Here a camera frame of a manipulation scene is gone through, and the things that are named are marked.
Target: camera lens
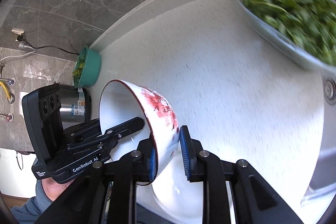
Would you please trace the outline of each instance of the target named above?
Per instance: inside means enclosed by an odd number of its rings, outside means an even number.
[[[47,103],[47,100],[43,101],[43,112],[46,115],[48,114],[48,103]]]
[[[55,109],[55,97],[54,97],[54,95],[50,96],[50,107],[51,107],[51,110]]]

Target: white cable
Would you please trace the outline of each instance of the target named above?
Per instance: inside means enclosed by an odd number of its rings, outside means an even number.
[[[4,57],[3,59],[0,59],[0,62],[2,62],[3,60],[5,60],[6,58],[16,58],[16,57],[24,57],[24,56],[27,56],[27,55],[29,55],[29,54],[32,54],[32,53],[34,53],[35,52],[35,50],[33,50],[32,52],[28,52],[28,53],[26,53],[26,54],[22,54],[22,55],[10,55],[10,56],[6,56],[6,57]]]

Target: kitchen sink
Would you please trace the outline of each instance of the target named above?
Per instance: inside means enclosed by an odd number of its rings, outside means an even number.
[[[323,84],[325,103],[321,148],[301,203],[336,191],[336,83],[332,78],[324,78]]]

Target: green vegetable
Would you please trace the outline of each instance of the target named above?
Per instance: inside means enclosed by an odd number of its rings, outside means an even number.
[[[332,0],[243,0],[254,15],[321,61],[336,66],[336,3]]]
[[[75,69],[72,72],[72,77],[73,77],[73,82],[78,82],[79,79],[82,76],[82,72],[83,72],[83,68],[84,68],[84,64],[85,64],[85,57],[86,55],[84,54],[80,59],[79,59],[79,66],[77,69]]]

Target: black cable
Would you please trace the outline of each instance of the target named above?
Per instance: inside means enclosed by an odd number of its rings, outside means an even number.
[[[26,42],[30,47],[32,47],[33,49],[35,50],[38,50],[40,48],[56,48],[58,50],[61,50],[61,51],[64,51],[64,52],[67,52],[67,53],[70,53],[70,54],[76,54],[76,55],[79,55],[79,53],[77,52],[69,52],[63,48],[60,48],[60,47],[57,47],[57,46],[52,46],[52,45],[48,45],[48,46],[41,46],[41,47],[34,47],[33,45],[31,45],[26,39],[23,39],[24,42]]]
[[[23,170],[23,157],[22,157],[22,154],[21,154],[22,168],[21,168],[21,166],[20,166],[20,164],[19,164],[19,159],[17,158],[17,154],[18,154],[18,152],[16,151],[16,161],[17,161],[17,164],[18,164],[20,170]]]

